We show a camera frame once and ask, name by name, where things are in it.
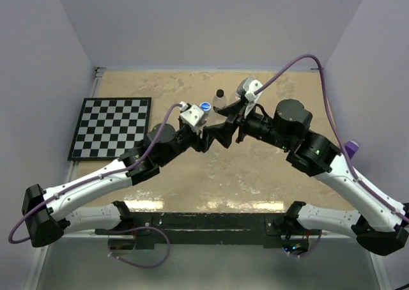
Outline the small clear plastic bottle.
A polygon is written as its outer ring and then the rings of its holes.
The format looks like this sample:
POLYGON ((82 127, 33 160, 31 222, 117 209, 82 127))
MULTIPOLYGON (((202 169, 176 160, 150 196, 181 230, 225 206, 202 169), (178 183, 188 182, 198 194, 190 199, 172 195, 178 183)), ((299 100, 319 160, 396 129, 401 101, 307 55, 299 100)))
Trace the small clear plastic bottle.
POLYGON ((223 97, 218 97, 215 93, 213 97, 213 110, 217 113, 219 109, 222 109, 226 106, 226 96, 224 94, 223 97))

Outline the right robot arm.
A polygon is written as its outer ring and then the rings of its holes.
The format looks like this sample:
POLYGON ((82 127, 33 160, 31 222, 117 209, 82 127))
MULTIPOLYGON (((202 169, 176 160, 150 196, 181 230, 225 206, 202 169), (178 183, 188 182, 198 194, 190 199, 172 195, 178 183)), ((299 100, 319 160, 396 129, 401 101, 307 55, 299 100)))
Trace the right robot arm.
POLYGON ((248 111, 247 102, 237 101, 223 108, 200 104, 200 111, 225 117, 218 125, 205 126, 225 148, 238 133, 236 142, 253 137, 283 150, 296 170, 337 192, 353 206, 351 211, 319 208, 294 202, 285 212, 281 227, 286 233, 304 229, 330 231, 356 239, 364 249, 387 256, 402 249, 408 241, 408 205, 394 200, 365 178, 354 166, 344 147, 310 130, 313 115, 302 103, 285 99, 277 104, 273 116, 248 111))

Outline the blue bottle cap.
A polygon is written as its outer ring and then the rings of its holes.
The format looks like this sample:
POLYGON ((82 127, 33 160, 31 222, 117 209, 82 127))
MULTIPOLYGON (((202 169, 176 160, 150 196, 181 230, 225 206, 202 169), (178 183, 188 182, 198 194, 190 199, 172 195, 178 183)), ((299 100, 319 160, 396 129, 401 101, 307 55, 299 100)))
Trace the blue bottle cap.
POLYGON ((210 112, 211 109, 212 109, 212 105, 209 102, 202 102, 202 103, 200 103, 199 107, 204 112, 210 112))

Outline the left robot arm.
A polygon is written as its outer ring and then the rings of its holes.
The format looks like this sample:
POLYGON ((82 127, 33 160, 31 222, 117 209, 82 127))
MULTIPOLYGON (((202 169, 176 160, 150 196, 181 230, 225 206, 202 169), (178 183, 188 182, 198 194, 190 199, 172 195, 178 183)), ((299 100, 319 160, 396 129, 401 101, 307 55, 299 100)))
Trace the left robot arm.
POLYGON ((86 203, 149 180, 189 148, 205 153, 213 140, 207 128, 197 134, 186 124, 179 130, 169 124, 156 125, 132 149, 87 176, 56 187, 30 186, 22 214, 32 246, 44 247, 72 231, 74 223, 69 218, 86 203))

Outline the black bottle cap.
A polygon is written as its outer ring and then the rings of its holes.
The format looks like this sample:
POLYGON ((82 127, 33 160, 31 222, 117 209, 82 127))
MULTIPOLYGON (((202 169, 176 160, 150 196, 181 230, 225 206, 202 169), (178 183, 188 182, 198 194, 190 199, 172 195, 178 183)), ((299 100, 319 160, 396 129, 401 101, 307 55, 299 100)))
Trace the black bottle cap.
POLYGON ((217 92, 216 92, 216 95, 218 97, 223 97, 224 96, 224 91, 222 89, 218 89, 217 92))

